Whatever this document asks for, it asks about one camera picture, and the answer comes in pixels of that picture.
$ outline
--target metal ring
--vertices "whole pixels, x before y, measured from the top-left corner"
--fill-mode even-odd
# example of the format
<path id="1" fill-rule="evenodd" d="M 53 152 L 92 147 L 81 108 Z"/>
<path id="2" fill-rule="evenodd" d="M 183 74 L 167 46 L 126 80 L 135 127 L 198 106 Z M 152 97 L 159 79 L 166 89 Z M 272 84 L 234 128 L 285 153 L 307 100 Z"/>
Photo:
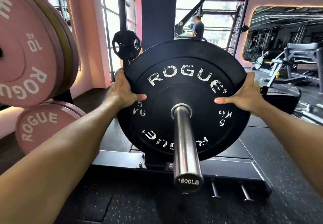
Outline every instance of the metal ring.
<path id="1" fill-rule="evenodd" d="M 185 103 L 178 103 L 175 106 L 173 106 L 173 108 L 171 109 L 171 117 L 172 117 L 172 119 L 174 119 L 175 108 L 177 108 L 178 106 L 186 107 L 188 109 L 188 112 L 190 113 L 190 118 L 192 117 L 192 113 L 193 113 L 192 108 L 189 105 L 185 104 Z"/>

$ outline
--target man wearing cap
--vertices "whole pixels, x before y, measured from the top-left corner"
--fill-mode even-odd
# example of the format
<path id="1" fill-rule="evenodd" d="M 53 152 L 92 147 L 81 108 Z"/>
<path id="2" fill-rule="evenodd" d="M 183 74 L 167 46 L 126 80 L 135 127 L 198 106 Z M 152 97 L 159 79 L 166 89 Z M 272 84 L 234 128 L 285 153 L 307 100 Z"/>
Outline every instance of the man wearing cap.
<path id="1" fill-rule="evenodd" d="M 197 13 L 194 16 L 194 26 L 193 32 L 191 34 L 192 37 L 203 37 L 204 34 L 204 24 L 201 22 L 201 15 Z"/>

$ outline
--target gym floor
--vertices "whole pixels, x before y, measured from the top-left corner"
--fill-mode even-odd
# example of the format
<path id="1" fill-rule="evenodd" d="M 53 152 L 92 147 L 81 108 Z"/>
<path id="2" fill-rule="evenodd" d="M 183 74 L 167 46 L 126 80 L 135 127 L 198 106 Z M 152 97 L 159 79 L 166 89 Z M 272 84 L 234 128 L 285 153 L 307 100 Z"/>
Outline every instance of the gym floor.
<path id="1" fill-rule="evenodd" d="M 268 75 L 256 71 L 256 79 L 262 77 Z M 284 91 L 291 88 L 280 84 L 274 87 Z M 323 103 L 318 87 L 298 88 L 303 92 L 301 101 Z M 77 97 L 74 103 L 91 112 L 103 102 L 108 91 L 92 89 Z M 250 154 L 273 185 L 269 199 L 244 202 L 235 189 L 221 182 L 217 183 L 221 199 L 212 199 L 212 188 L 207 184 L 196 194 L 183 195 L 169 179 L 158 176 L 147 179 L 134 172 L 120 176 L 118 169 L 92 165 L 56 223 L 321 223 L 322 198 L 304 179 L 266 124 L 251 116 L 239 139 L 239 143 L 223 153 L 227 157 L 234 157 L 235 150 L 246 151 L 246 157 Z M 109 126 L 103 142 L 102 150 L 140 153 L 122 133 L 117 119 Z M 14 133 L 0 139 L 0 174 L 22 157 Z"/>

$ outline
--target mirror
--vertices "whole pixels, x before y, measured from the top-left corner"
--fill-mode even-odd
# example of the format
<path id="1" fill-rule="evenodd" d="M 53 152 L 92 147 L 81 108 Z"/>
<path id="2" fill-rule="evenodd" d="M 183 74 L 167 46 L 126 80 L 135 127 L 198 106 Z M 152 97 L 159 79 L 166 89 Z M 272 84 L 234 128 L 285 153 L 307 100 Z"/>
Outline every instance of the mirror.
<path id="1" fill-rule="evenodd" d="M 277 57 L 288 43 L 323 41 L 323 8 L 258 7 L 251 19 L 243 58 L 255 62 L 268 52 L 264 61 Z"/>

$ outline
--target dark t-shirt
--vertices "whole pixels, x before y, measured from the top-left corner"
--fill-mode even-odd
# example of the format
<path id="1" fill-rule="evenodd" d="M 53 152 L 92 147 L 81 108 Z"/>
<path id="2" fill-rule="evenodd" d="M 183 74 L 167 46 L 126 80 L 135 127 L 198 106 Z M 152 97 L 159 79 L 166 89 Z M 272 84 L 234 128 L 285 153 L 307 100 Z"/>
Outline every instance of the dark t-shirt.
<path id="1" fill-rule="evenodd" d="M 195 32 L 195 37 L 203 37 L 203 34 L 204 34 L 203 22 L 195 23 L 193 26 L 193 31 Z"/>

